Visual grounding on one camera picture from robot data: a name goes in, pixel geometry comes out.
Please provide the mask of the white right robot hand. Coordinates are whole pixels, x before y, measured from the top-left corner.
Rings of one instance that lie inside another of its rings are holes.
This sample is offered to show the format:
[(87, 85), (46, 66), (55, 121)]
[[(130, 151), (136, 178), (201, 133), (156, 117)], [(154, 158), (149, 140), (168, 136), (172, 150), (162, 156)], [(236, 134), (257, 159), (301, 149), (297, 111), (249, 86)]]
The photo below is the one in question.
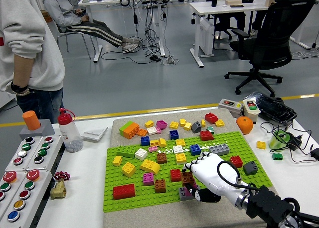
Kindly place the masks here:
[(185, 184), (198, 201), (217, 203), (225, 196), (238, 209), (247, 209), (248, 184), (242, 181), (239, 171), (228, 161), (215, 153), (205, 151), (196, 160), (184, 164), (182, 172), (186, 170), (190, 170), (193, 176), (206, 186), (196, 189)]

